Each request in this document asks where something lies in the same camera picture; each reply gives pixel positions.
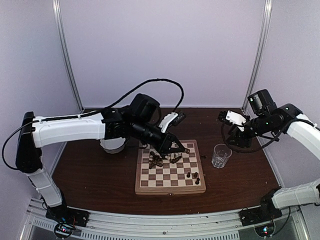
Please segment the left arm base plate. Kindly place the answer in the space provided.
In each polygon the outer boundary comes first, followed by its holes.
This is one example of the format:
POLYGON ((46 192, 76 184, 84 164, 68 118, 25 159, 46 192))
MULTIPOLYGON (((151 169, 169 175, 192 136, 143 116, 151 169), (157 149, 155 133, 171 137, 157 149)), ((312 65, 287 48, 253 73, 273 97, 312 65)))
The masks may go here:
POLYGON ((89 219, 89 212, 79 209, 68 208, 66 213, 54 214, 47 210, 45 217, 57 223, 67 224, 76 227, 86 227, 89 219))

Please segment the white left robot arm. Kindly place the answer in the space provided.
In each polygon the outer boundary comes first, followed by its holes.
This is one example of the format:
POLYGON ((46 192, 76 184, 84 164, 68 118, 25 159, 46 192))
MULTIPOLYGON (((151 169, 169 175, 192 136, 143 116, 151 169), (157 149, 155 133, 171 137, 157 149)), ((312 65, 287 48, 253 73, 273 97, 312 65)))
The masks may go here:
POLYGON ((19 132, 16 167, 25 173, 43 197, 52 213, 61 222, 72 218, 72 211, 66 207, 62 191, 54 183, 42 163, 41 148, 62 142, 78 140, 99 140, 108 154, 121 152, 129 138, 151 145, 162 157, 172 153, 189 153, 178 138, 168 132, 184 118, 176 112, 167 114, 158 125, 150 120, 160 103, 146 94, 137 94, 133 101, 121 108, 107 107, 85 114, 36 117, 27 112, 19 132))

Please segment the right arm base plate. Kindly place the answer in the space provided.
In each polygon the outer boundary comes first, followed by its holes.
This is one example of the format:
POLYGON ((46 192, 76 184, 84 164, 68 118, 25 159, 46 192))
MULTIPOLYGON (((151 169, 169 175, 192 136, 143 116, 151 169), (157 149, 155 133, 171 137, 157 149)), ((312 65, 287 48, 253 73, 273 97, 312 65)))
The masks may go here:
POLYGON ((273 221, 283 215, 280 209, 275 208, 267 211, 267 209, 262 206, 244 208, 238 214, 243 227, 273 221))

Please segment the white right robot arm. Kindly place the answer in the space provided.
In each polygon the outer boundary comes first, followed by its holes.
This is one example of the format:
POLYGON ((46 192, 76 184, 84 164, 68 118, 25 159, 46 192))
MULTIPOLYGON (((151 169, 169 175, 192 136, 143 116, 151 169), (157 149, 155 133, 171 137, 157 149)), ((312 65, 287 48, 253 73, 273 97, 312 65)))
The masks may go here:
MULTIPOLYGON (((224 136, 222 139, 232 151, 249 154, 252 152, 249 149, 252 138, 263 138, 266 133, 271 133, 268 142, 256 148, 256 151, 268 147, 278 141, 281 134, 285 134, 299 142, 316 158, 320 157, 320 128, 290 103, 272 110, 260 108, 257 117, 253 119, 231 110, 222 111, 219 120, 223 125, 231 127, 229 136, 224 136)), ((276 209, 319 205, 320 180, 280 188, 262 199, 261 203, 262 206, 256 210, 256 216, 261 221, 268 220, 276 209)))

